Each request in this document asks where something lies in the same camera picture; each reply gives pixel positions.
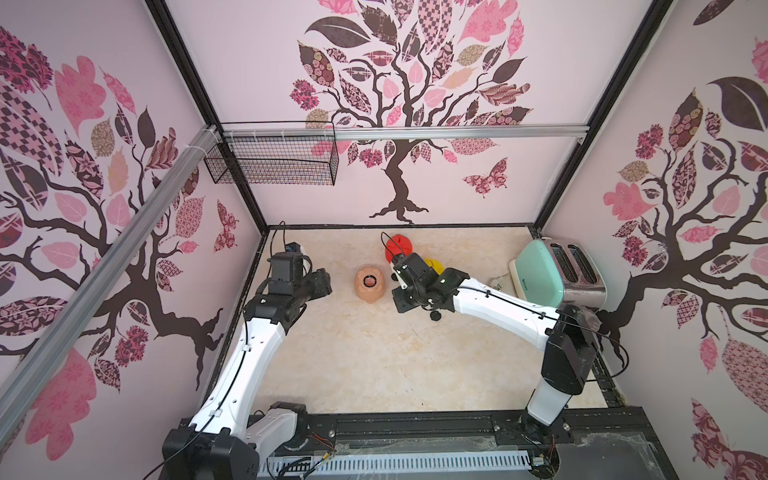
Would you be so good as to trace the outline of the aluminium rail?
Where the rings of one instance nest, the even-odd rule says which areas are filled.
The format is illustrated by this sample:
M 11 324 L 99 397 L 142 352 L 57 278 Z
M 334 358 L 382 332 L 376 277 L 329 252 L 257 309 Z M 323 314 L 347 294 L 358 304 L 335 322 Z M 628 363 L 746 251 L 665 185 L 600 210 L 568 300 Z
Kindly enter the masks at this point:
M 475 138 L 582 138 L 589 131 L 587 125 L 508 125 L 459 127 L 369 127 L 369 128 L 273 128 L 225 130 L 227 138 L 280 139 L 318 137 L 321 140 L 408 140 L 408 139 L 475 139 Z
M 220 139 L 214 126 L 203 127 L 181 151 L 168 174 L 76 289 L 59 317 L 33 345 L 1 388 L 1 443 L 6 444 L 56 368 L 95 316 L 131 260 L 155 228 L 195 167 Z

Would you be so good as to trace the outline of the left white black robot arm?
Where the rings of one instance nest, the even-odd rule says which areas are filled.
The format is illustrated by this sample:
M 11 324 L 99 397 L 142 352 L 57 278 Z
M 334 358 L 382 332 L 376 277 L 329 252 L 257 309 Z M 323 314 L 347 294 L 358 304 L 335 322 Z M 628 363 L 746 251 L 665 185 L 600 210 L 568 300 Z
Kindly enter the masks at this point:
M 252 405 L 307 303 L 331 293 L 331 277 L 323 268 L 287 282 L 274 275 L 261 284 L 245 305 L 236 350 L 210 396 L 186 425 L 166 436 L 156 467 L 162 479 L 256 479 L 262 460 L 302 438 L 304 405 L 277 403 L 251 422 Z

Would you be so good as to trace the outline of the white toaster plug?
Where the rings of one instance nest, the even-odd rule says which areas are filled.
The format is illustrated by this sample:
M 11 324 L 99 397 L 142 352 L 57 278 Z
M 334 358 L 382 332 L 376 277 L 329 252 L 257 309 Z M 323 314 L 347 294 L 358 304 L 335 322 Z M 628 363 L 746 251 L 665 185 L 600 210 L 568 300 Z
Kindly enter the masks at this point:
M 511 280 L 511 276 L 509 274 L 492 279 L 489 283 L 489 286 L 494 288 L 495 290 L 502 291 L 505 293 L 514 292 L 514 286 Z

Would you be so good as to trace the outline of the red piggy bank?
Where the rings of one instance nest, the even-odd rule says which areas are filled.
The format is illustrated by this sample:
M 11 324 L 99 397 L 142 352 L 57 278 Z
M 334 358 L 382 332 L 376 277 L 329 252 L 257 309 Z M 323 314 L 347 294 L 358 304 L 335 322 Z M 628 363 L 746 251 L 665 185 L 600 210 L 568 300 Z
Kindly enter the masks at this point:
M 413 252 L 410 239 L 400 234 L 387 237 L 384 248 L 385 258 L 388 263 L 391 263 L 396 255 L 408 256 Z

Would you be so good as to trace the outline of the left aluminium rail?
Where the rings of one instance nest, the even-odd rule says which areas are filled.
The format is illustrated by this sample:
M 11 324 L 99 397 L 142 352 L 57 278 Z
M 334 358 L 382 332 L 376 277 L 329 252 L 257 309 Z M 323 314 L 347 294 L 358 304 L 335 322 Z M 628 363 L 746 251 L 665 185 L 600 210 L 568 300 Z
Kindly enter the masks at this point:
M 155 228 L 195 167 L 220 139 L 214 126 L 203 127 L 181 151 L 168 174 L 76 289 L 59 317 L 33 345 L 1 388 L 1 443 L 6 444 L 56 368 L 95 316 L 131 260 Z

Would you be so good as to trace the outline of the glass jar black lid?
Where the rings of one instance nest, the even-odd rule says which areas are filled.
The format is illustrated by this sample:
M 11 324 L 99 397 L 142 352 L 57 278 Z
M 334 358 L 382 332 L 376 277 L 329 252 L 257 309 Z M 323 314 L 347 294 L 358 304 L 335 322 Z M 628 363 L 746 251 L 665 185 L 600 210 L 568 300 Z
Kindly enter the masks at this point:
M 583 309 L 576 305 L 568 305 L 565 308 L 565 313 L 581 327 L 585 327 L 593 332 L 600 330 L 602 323 L 598 316 L 589 308 Z

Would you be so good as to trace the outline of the yellow piggy bank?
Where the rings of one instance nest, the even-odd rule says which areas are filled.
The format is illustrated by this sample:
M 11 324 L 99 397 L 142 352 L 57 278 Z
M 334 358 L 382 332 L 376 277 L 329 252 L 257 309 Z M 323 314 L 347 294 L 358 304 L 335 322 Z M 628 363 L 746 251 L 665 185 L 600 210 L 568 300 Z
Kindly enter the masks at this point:
M 435 272 L 436 272 L 438 275 L 441 275 L 441 274 L 444 272 L 444 270 L 445 270 L 445 267 L 442 265 L 442 263 L 441 263 L 441 262 L 439 262 L 439 261 L 437 261 L 437 260 L 434 260 L 434 259 L 426 259 L 426 260 L 425 260 L 425 263 L 426 263 L 426 264 L 427 264 L 427 265 L 428 265 L 430 268 L 432 268 L 432 269 L 433 269 L 433 270 L 434 270 L 434 271 L 435 271 Z

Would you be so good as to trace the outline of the mint green toaster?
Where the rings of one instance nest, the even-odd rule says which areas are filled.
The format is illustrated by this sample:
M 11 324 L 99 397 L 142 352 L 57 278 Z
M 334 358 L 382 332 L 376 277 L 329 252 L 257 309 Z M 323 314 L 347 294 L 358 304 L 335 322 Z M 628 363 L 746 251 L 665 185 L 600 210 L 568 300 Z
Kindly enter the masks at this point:
M 597 311 L 607 300 L 597 266 L 575 241 L 535 239 L 510 261 L 509 269 L 517 296 L 530 303 Z

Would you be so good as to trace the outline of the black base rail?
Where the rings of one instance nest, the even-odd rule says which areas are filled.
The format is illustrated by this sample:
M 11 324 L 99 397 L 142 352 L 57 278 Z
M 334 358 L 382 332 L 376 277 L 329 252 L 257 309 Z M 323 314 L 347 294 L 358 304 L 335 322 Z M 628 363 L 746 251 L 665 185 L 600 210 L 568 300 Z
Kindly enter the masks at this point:
M 591 433 L 642 433 L 654 439 L 640 407 L 566 409 L 548 427 L 522 410 L 310 414 L 298 417 L 298 428 L 279 444 L 285 451 L 324 448 L 342 443 L 418 438 L 491 437 L 499 445 L 576 443 Z

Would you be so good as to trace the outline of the back aluminium rail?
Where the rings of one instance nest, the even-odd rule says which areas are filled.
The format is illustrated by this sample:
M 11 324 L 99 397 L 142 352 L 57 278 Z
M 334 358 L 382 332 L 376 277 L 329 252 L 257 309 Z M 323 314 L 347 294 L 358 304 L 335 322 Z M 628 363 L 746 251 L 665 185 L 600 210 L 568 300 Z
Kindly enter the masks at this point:
M 508 125 L 459 127 L 369 127 L 369 128 L 273 128 L 225 130 L 227 138 L 280 139 L 318 137 L 321 140 L 408 140 L 408 139 L 475 139 L 475 138 L 582 138 L 589 131 L 587 125 Z

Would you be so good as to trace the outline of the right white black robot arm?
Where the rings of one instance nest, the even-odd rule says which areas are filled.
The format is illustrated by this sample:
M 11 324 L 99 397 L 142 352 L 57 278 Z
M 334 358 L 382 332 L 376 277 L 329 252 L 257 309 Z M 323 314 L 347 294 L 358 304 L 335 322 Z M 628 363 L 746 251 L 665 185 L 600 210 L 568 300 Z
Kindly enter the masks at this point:
M 418 254 L 395 254 L 391 268 L 399 286 L 392 291 L 400 313 L 421 308 L 438 320 L 443 311 L 485 320 L 529 342 L 543 353 L 541 378 L 520 423 L 544 430 L 580 395 L 598 356 L 601 333 L 594 313 L 575 305 L 530 303 L 447 268 L 437 273 Z

